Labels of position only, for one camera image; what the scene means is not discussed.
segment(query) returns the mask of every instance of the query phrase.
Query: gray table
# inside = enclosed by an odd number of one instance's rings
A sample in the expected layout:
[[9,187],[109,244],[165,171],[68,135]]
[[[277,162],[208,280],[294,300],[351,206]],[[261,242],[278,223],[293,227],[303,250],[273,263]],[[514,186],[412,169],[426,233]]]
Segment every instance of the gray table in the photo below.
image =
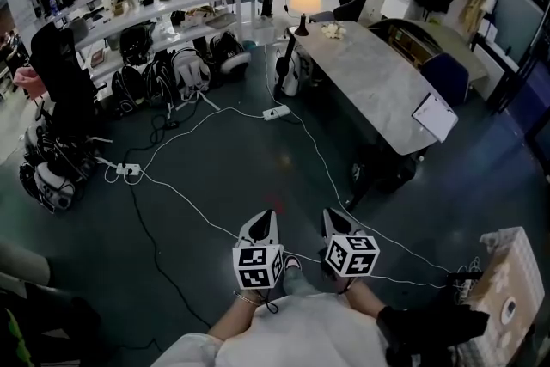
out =
[[388,144],[402,156],[437,140],[413,117],[425,97],[437,91],[399,53],[371,31],[345,21],[342,40],[325,37],[323,23],[308,25],[296,40]]

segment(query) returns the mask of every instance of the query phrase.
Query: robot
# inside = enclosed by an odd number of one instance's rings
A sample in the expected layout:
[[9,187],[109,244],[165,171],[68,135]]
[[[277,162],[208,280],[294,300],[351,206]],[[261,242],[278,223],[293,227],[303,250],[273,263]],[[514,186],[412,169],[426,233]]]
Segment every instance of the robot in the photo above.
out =
[[[380,254],[374,237],[367,236],[346,214],[326,208],[321,231],[327,244],[323,270],[342,278],[366,277]],[[233,248],[233,267],[242,290],[274,288],[283,271],[284,246],[279,243],[277,214],[263,211],[246,222]]]

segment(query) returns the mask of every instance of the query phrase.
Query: white paper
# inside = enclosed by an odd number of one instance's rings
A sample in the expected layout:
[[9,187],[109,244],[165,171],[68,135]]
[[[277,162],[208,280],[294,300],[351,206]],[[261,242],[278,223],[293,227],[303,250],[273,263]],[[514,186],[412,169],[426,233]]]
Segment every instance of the white paper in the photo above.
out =
[[412,114],[412,117],[441,143],[447,139],[451,129],[458,121],[456,114],[432,94]]

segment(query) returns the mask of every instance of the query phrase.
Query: black chair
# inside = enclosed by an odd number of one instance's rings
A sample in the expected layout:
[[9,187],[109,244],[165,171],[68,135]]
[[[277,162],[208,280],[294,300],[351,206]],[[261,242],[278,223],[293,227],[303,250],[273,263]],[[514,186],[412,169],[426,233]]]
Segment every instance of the black chair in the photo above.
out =
[[316,21],[358,21],[367,0],[352,0],[334,11],[325,11],[309,17],[309,23]]
[[72,31],[49,23],[34,35],[31,50],[31,65],[56,103],[52,131],[77,136],[94,132],[98,89],[88,70],[80,68]]
[[466,100],[469,74],[467,69],[447,53],[436,55],[423,64],[422,76],[451,107]]

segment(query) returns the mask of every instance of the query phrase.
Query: plug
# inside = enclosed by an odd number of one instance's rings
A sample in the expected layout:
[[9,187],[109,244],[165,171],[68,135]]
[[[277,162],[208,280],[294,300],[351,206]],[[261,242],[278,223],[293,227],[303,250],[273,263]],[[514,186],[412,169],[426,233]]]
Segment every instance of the plug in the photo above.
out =
[[175,130],[175,129],[178,129],[179,127],[180,127],[179,121],[171,121],[169,123],[166,123],[166,125],[164,125],[164,128],[166,130]]

